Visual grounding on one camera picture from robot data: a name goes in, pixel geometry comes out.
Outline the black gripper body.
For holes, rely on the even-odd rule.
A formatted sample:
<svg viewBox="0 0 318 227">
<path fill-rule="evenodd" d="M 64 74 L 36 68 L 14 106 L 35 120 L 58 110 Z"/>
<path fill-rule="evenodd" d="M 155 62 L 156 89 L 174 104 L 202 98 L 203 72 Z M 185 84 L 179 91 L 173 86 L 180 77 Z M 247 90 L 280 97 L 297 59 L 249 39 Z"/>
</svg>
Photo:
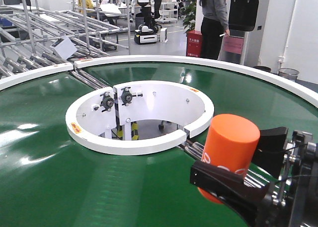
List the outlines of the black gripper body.
<svg viewBox="0 0 318 227">
<path fill-rule="evenodd" d="M 318 145 L 313 135 L 294 131 L 283 150 L 283 169 L 258 208 L 257 227 L 318 225 Z"/>
</svg>

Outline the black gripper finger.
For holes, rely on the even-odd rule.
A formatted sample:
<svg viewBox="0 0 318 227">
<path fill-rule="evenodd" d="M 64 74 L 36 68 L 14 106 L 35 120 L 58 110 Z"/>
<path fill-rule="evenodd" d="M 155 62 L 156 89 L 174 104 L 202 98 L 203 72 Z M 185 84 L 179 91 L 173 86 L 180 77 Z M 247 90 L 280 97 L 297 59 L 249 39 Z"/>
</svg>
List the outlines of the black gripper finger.
<svg viewBox="0 0 318 227">
<path fill-rule="evenodd" d="M 257 217 L 271 203 L 271 185 L 249 187 L 243 178 L 230 171 L 195 161 L 190 170 L 190 183 L 211 194 L 240 217 Z"/>
<path fill-rule="evenodd" d="M 251 162 L 273 177 L 279 177 L 287 134 L 288 128 L 286 127 L 260 130 L 259 142 Z"/>
</svg>

